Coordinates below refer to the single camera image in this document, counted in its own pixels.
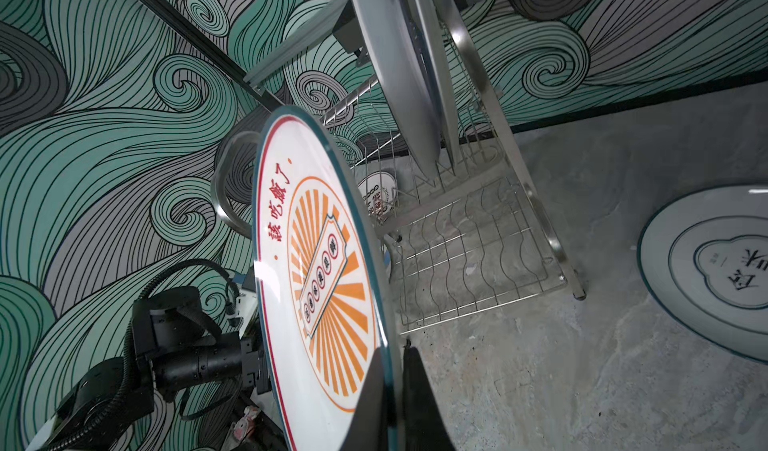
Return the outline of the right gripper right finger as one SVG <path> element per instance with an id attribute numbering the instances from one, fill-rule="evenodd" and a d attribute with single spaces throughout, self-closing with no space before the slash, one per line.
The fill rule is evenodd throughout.
<path id="1" fill-rule="evenodd" d="M 454 450 L 418 349 L 403 352 L 403 413 L 407 450 Z"/>

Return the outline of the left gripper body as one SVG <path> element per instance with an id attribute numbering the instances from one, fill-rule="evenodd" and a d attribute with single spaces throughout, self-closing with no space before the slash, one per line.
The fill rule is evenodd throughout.
<path id="1" fill-rule="evenodd" d="M 270 376 L 263 342 L 259 337 L 240 338 L 223 334 L 212 344 L 193 345 L 152 361 L 155 387 L 161 394 L 174 394 L 193 386 L 240 378 L 243 389 L 259 394 L 270 390 Z"/>

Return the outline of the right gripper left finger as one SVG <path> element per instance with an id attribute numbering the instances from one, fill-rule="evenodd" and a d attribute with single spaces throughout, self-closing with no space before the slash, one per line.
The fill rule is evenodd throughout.
<path id="1" fill-rule="evenodd" d="M 388 449 L 388 425 L 385 381 L 380 349 L 371 359 L 357 407 L 340 451 L 376 451 Z"/>

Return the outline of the orange sunburst plate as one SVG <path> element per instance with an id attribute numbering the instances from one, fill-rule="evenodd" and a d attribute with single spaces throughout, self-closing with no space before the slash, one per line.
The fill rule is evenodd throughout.
<path id="1" fill-rule="evenodd" d="M 440 130 L 400 0 L 352 0 L 379 86 L 419 170 L 438 176 Z"/>
<path id="2" fill-rule="evenodd" d="M 333 136 L 303 109 L 268 118 L 252 206 L 259 312 L 288 448 L 339 450 L 379 348 L 388 449 L 397 449 L 400 361 L 380 243 Z"/>

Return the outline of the blue striped plate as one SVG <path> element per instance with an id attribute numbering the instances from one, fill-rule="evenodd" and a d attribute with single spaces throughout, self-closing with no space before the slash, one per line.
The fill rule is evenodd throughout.
<path id="1" fill-rule="evenodd" d="M 452 167 L 461 160 L 458 114 L 450 66 L 443 44 L 442 29 L 435 0 L 408 0 L 413 19 L 420 29 L 420 53 L 428 90 L 434 106 L 441 138 Z"/>

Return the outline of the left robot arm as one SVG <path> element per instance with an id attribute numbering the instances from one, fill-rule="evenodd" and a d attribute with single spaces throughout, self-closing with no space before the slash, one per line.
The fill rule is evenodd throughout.
<path id="1" fill-rule="evenodd" d="M 88 371 L 26 448 L 107 450 L 134 422 L 153 413 L 156 397 L 177 403 L 182 420 L 196 420 L 230 399 L 189 413 L 191 389 L 227 381 L 237 384 L 236 391 L 270 389 L 262 339 L 236 332 L 208 336 L 150 360 L 137 355 L 128 333 L 123 355 Z"/>

